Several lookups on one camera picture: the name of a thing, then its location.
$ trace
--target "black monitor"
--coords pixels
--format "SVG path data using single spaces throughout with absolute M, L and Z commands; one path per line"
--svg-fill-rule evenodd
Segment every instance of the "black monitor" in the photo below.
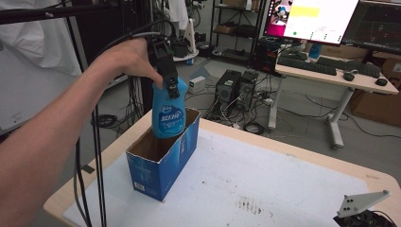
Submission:
M 264 35 L 340 45 L 358 0 L 271 0 Z
M 360 2 L 342 43 L 401 55 L 401 5 Z

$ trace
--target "bottle label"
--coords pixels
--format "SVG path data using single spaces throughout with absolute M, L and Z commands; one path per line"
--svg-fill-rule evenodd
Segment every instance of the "bottle label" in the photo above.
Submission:
M 163 132 L 180 131 L 183 124 L 183 111 L 174 106 L 163 106 L 159 113 L 159 130 Z

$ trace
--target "computer mouse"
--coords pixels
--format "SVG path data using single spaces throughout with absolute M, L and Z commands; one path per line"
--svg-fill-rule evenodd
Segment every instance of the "computer mouse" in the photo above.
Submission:
M 344 73 L 343 77 L 347 81 L 352 81 L 355 78 L 354 74 L 352 74 L 352 73 Z
M 386 80 L 386 79 L 377 79 L 377 81 L 375 82 L 375 84 L 384 87 L 384 86 L 387 85 L 387 80 Z

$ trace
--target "computer keyboard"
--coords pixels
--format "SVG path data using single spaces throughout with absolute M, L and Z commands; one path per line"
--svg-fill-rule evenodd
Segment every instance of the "computer keyboard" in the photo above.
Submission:
M 381 72 L 380 67 L 368 63 L 361 63 L 358 61 L 338 61 L 320 57 L 316 63 L 320 65 L 335 67 L 346 71 L 357 70 L 359 74 L 373 78 L 379 78 Z
M 335 67 L 316 64 L 316 63 L 312 63 L 312 62 L 306 62 L 306 61 L 298 61 L 298 60 L 288 59 L 288 58 L 283 58 L 283 57 L 279 57 L 277 64 L 281 64 L 281 65 L 293 67 L 293 68 L 298 68 L 298 69 L 304 69 L 304 70 L 311 71 L 311 72 L 327 74 L 327 75 L 331 75 L 331 76 L 335 76 L 337 74 Z

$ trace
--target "metal desk leg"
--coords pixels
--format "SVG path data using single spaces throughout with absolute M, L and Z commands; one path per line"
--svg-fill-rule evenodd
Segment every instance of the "metal desk leg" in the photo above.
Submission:
M 348 101 L 351 99 L 352 94 L 354 93 L 355 89 L 354 88 L 348 88 L 345 90 L 344 95 L 342 95 L 341 98 L 341 103 L 339 107 L 337 108 L 336 112 L 334 114 L 330 114 L 327 116 L 328 124 L 330 126 L 330 130 L 333 136 L 333 148 L 343 148 L 344 143 L 342 142 L 341 134 L 340 134 L 340 129 L 339 129 L 339 119 L 342 115 L 342 112 L 344 111 L 345 107 L 348 104 Z
M 269 113 L 269 123 L 268 127 L 269 130 L 275 130 L 276 126 L 276 117 L 277 117 L 277 106 L 278 106 L 278 99 L 280 98 L 281 92 L 283 91 L 283 83 L 287 76 L 282 75 L 280 79 L 280 84 L 278 85 L 276 97 L 273 100 L 273 103 L 270 105 L 270 113 Z

